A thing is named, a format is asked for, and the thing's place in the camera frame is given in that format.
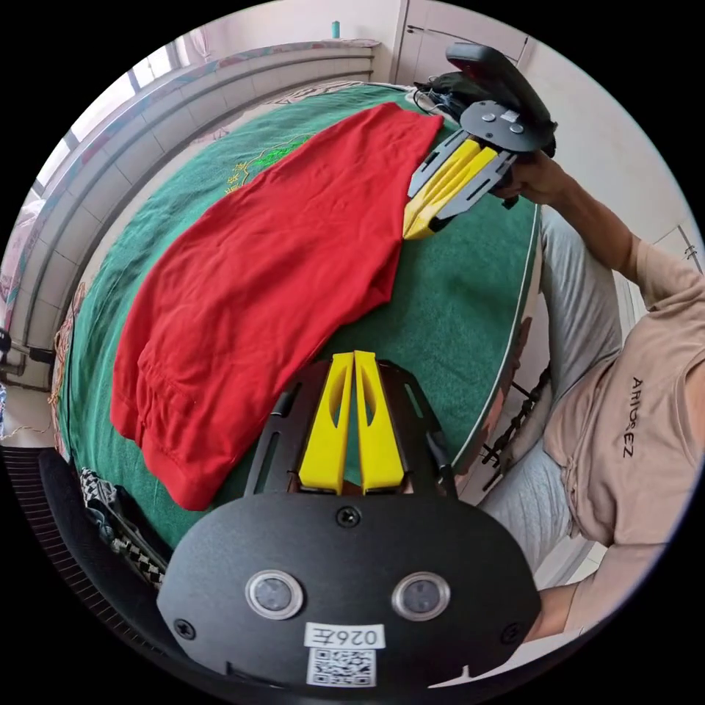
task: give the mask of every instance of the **screw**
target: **screw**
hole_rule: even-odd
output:
[[[499,637],[499,640],[507,646],[510,644],[514,644],[517,639],[519,639],[520,628],[521,624],[519,624],[518,622],[512,622],[509,626],[506,626],[504,628],[504,630],[502,631],[502,636]]]
[[[185,619],[177,619],[174,622],[174,630],[182,639],[191,641],[196,638],[196,630]]]
[[[343,507],[338,509],[336,521],[338,526],[344,529],[352,529],[360,523],[360,513],[354,507]]]

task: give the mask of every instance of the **gray pants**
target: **gray pants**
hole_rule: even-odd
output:
[[[622,334],[612,272],[590,255],[580,235],[556,211],[545,206],[540,234],[554,408],[595,363],[620,350]],[[560,468],[543,451],[543,440],[509,470],[480,507],[512,534],[534,572],[570,528]]]

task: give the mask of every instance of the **embroidered logo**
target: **embroidered logo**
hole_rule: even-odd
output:
[[[228,187],[225,189],[225,193],[231,193],[235,189],[244,186],[250,180],[251,170],[254,170],[255,174],[259,174],[261,171],[271,167],[272,164],[279,162],[285,156],[289,155],[294,149],[298,149],[304,142],[311,139],[311,137],[313,137],[313,134],[293,137],[288,142],[264,149],[255,159],[251,159],[249,162],[239,162],[235,164],[232,174],[228,179]]]

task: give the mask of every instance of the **black bag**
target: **black bag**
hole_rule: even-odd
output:
[[[456,121],[460,120],[463,111],[473,103],[491,100],[489,94],[462,71],[442,73],[431,78],[428,83],[414,85],[420,93]]]

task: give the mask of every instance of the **beige t-shirt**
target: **beige t-shirt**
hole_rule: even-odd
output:
[[[563,397],[544,434],[546,452],[563,469],[573,535],[608,547],[576,589],[566,630],[599,621],[636,587],[676,527],[701,466],[684,382],[705,359],[705,277],[640,242],[637,283],[647,315],[617,356]]]

